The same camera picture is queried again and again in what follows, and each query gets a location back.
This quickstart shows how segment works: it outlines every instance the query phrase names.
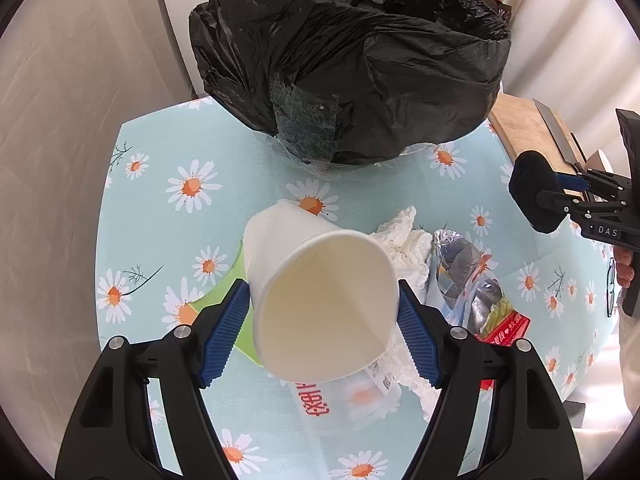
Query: curtain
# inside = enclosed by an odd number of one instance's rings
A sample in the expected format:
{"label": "curtain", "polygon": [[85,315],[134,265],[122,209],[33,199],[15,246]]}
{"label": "curtain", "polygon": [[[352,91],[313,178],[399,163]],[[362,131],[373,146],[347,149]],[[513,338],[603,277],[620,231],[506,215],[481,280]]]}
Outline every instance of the curtain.
{"label": "curtain", "polygon": [[629,175],[615,108],[640,112],[640,41],[614,0],[507,0],[513,47],[503,83],[560,112],[587,158]]}
{"label": "curtain", "polygon": [[50,473],[100,351],[113,143],[123,122],[190,96],[157,0],[25,0],[0,38],[0,404]]}

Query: silver bolt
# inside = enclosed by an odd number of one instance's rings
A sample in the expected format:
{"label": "silver bolt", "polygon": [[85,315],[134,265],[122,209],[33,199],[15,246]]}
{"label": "silver bolt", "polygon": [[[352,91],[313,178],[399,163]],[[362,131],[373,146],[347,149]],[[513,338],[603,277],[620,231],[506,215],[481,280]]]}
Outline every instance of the silver bolt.
{"label": "silver bolt", "polygon": [[191,327],[189,325],[180,325],[174,328],[174,335],[178,339],[184,339],[191,335]]}
{"label": "silver bolt", "polygon": [[533,348],[533,346],[531,346],[531,343],[526,339],[518,339],[516,341],[516,346],[518,347],[518,350],[520,350],[521,352],[528,352]]}
{"label": "silver bolt", "polygon": [[466,339],[466,335],[468,334],[468,332],[466,331],[466,329],[462,328],[461,326],[455,326],[453,327],[450,332],[451,337],[453,339]]}
{"label": "silver bolt", "polygon": [[122,345],[124,345],[124,338],[122,336],[117,335],[109,339],[109,348],[111,348],[111,350],[117,350]]}

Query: blue gripper pad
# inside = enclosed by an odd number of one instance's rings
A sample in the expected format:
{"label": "blue gripper pad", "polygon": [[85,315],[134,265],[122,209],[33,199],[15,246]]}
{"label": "blue gripper pad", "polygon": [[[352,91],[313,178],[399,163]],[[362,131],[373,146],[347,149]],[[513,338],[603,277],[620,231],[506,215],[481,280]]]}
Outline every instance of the blue gripper pad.
{"label": "blue gripper pad", "polygon": [[249,312],[249,299],[247,282],[242,282],[231,297],[225,296],[223,300],[223,305],[226,303],[226,306],[223,306],[225,311],[204,343],[202,368],[198,375],[200,383],[204,386],[211,386],[211,381],[222,375],[244,318]]}
{"label": "blue gripper pad", "polygon": [[438,362],[438,346],[415,309],[412,298],[402,290],[402,287],[400,287],[398,304],[398,326],[414,359],[418,375],[427,379],[431,386],[440,384],[442,372]]}

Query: white paper cup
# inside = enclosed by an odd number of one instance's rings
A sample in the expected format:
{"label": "white paper cup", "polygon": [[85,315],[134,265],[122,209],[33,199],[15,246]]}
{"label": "white paper cup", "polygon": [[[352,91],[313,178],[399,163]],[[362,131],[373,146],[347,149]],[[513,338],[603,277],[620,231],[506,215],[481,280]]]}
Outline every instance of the white paper cup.
{"label": "white paper cup", "polygon": [[398,317],[398,282],[386,251],[288,200],[244,229],[254,344],[277,377],[333,381],[380,357]]}

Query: qr code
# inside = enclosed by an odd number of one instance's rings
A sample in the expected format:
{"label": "qr code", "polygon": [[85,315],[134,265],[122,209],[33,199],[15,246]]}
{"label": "qr code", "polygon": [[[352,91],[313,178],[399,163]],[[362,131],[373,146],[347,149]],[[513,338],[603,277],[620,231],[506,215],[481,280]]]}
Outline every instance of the qr code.
{"label": "qr code", "polygon": [[369,365],[369,371],[373,377],[380,373],[380,365],[378,364],[378,361],[373,361],[372,364]]}

